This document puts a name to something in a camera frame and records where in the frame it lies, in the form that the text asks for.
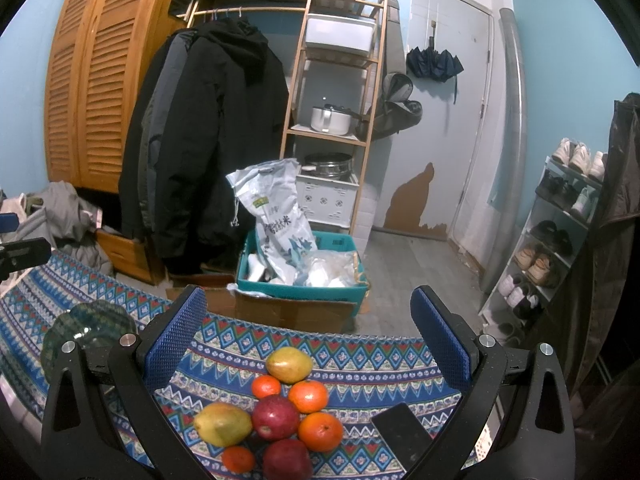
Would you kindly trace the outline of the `yellow-green pear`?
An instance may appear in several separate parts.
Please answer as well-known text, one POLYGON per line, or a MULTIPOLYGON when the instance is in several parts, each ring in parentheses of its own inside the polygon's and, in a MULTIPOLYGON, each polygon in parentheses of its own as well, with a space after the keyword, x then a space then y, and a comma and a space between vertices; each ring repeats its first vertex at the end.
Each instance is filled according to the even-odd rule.
POLYGON ((195 415, 193 426, 202 440, 217 448, 235 446, 253 431, 250 414, 224 402, 206 405, 195 415))

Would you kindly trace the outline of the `small orange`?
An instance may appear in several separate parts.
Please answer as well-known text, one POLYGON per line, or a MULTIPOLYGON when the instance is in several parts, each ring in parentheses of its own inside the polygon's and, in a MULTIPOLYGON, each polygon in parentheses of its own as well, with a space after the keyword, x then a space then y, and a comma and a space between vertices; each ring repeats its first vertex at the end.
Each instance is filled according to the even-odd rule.
POLYGON ((256 466, 256 458, 244 446, 229 446, 221 453, 221 461, 232 474, 248 474, 256 466))
POLYGON ((253 396, 256 399, 263 399, 267 396, 278 396, 281 393, 281 383, 271 375, 259 375, 250 385, 253 396))

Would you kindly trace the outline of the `red apple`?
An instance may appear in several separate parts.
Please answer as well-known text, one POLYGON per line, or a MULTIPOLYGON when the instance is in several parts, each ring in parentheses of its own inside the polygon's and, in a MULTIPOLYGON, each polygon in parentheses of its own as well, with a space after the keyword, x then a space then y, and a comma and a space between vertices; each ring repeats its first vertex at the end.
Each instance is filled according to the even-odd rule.
POLYGON ((294 436, 300 422, 300 414, 296 406, 284 396, 276 394, 259 400, 250 418, 256 434, 267 441, 294 436))
POLYGON ((299 440, 270 444, 262 456, 262 474, 268 480, 308 480, 312 463, 306 445, 299 440))

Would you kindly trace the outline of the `yellow pear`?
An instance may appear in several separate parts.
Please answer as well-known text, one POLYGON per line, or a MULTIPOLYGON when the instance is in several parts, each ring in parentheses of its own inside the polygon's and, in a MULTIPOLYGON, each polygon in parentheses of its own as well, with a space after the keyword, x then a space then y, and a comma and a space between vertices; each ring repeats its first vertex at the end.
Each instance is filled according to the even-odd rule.
POLYGON ((267 372, 288 385, 306 379, 312 371, 312 361, 308 354, 293 347, 283 347, 272 352, 266 359, 267 372))

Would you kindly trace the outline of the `large orange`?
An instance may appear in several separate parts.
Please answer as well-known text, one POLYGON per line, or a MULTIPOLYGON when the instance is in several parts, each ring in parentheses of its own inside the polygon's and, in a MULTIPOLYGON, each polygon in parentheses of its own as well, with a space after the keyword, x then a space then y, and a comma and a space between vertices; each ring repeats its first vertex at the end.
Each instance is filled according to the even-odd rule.
POLYGON ((326 453, 335 450, 343 439, 343 425, 332 414, 315 412, 308 414, 299 424, 297 437, 312 452, 326 453))

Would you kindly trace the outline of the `red apple front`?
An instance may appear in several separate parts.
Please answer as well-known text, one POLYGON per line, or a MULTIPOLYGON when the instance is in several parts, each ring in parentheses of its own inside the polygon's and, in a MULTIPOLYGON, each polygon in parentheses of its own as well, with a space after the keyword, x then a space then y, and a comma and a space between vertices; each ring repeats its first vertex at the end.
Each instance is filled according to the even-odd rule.
POLYGON ((308 480, 312 463, 306 445, 299 440, 270 444, 262 456, 262 474, 268 480, 308 480))

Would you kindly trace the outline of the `cardboard box under crate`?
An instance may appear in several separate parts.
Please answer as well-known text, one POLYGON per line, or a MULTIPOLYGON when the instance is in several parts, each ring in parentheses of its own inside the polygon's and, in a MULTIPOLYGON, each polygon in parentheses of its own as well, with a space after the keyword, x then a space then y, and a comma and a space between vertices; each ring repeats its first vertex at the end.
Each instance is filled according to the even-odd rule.
POLYGON ((308 333, 350 333, 358 313, 351 302, 256 296, 241 292, 235 282, 204 286, 204 292, 210 313, 308 333))

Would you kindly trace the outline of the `dark hanging jacket right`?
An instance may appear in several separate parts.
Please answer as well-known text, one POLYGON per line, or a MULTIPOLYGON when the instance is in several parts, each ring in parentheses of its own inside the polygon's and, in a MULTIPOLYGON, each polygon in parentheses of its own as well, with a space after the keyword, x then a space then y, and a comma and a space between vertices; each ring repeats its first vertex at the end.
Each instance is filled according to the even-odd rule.
POLYGON ((578 476, 639 454, 639 97, 614 104, 591 226, 526 346, 555 348, 575 416, 578 476))

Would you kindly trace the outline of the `grey clothes pile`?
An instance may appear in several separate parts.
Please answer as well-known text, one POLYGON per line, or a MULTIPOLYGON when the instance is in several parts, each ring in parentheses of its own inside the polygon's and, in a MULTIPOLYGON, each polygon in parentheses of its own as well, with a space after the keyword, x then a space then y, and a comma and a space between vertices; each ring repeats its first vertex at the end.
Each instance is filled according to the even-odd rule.
POLYGON ((2 214, 16 214, 17 230, 1 235, 2 243, 42 237, 57 249, 105 275, 114 268, 96 241, 103 211, 81 198, 68 182, 49 183, 42 191, 6 198, 1 195, 2 214))

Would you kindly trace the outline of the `clear plastic bag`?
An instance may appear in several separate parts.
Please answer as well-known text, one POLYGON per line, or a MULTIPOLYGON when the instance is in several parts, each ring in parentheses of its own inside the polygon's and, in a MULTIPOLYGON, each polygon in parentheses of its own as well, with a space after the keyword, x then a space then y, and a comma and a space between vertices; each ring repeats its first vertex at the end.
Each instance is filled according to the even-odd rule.
POLYGON ((315 250, 300 260, 294 284, 314 288, 346 288, 364 283, 356 252, 315 250))

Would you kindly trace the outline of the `grey door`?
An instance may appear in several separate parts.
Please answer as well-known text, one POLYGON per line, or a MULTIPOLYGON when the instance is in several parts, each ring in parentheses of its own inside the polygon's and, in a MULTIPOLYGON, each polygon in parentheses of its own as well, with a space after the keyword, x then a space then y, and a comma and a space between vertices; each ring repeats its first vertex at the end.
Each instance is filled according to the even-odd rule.
POLYGON ((448 51, 462 73, 445 82, 413 77, 419 125, 390 138, 373 226, 446 240, 468 185, 491 63, 489 14, 464 0, 412 0, 407 49, 448 51))

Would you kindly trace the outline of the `steel pot with lid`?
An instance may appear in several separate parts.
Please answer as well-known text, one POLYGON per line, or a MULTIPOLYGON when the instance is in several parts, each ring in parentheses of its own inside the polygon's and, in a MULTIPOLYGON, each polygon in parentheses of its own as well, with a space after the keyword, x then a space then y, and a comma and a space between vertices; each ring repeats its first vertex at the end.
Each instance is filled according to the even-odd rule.
POLYGON ((316 153, 305 157, 302 173, 311 177, 342 180, 352 174, 354 158, 346 153, 316 153))

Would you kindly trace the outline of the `grey hanging bag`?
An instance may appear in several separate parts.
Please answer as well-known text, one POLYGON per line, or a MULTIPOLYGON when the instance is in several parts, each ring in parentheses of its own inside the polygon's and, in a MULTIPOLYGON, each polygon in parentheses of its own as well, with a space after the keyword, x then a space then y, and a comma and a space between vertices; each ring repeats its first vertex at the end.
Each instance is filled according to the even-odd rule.
POLYGON ((387 22, 381 90, 376 101, 372 140, 382 140, 416 126, 423 108, 411 99, 413 82, 407 75, 402 45, 399 3, 387 0, 387 22))

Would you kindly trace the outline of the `black hanging coat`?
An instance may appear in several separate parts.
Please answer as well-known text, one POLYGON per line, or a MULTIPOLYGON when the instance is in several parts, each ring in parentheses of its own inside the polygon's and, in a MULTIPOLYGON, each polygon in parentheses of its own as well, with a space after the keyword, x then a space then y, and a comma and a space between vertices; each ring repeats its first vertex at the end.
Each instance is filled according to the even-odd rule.
POLYGON ((122 234, 172 275, 228 270, 255 223, 227 177, 280 152, 288 85, 247 18, 170 35, 143 78, 122 155, 122 234))

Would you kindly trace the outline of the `wooden shelf rack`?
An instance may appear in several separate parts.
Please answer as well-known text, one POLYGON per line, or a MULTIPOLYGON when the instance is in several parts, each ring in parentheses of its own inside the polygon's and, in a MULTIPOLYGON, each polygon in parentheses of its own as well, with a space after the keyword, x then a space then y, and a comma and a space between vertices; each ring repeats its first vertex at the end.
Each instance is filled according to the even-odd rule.
POLYGON ((343 151, 352 155, 352 174, 359 183, 352 223, 348 229, 327 226, 352 234, 356 231, 373 142, 376 101, 383 79, 387 0, 306 0, 300 10, 303 12, 302 24, 294 53, 279 156, 293 156, 303 162, 306 155, 315 152, 343 151), (307 47, 305 32, 311 13, 364 18, 375 22, 369 55, 307 47), (312 109, 326 105, 344 107, 352 113, 352 123, 346 136, 329 136, 310 128, 312 109))

